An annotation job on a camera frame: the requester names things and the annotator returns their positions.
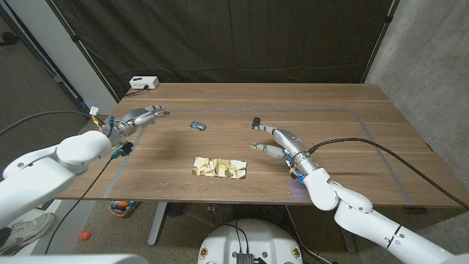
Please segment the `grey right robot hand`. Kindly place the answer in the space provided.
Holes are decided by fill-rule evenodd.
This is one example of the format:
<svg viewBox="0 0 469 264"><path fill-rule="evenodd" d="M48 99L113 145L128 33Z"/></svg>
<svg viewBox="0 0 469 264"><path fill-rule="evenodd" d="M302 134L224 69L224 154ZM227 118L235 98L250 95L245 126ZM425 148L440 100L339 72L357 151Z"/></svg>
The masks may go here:
<svg viewBox="0 0 469 264"><path fill-rule="evenodd" d="M267 153L273 158L286 158L289 156L294 164L299 164L303 160L311 157L311 155L307 153L307 149L303 145L302 141L291 131L275 128L269 125L256 126L254 130L269 133L273 136L275 142L281 146L275 147L255 142L250 143L250 147L255 150Z"/></svg>

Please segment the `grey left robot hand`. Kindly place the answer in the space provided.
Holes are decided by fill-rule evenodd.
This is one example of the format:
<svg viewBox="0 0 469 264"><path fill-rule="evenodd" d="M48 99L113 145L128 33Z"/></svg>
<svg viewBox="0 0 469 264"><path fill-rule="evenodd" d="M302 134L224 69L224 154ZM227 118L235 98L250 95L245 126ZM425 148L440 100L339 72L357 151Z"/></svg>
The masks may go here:
<svg viewBox="0 0 469 264"><path fill-rule="evenodd" d="M164 118L169 115L170 112L166 110L165 106L148 106L134 109L116 119L113 123L108 121L108 124L103 126L103 133L107 135L111 146L116 147L135 133L138 128L145 128L154 124L157 118Z"/></svg>

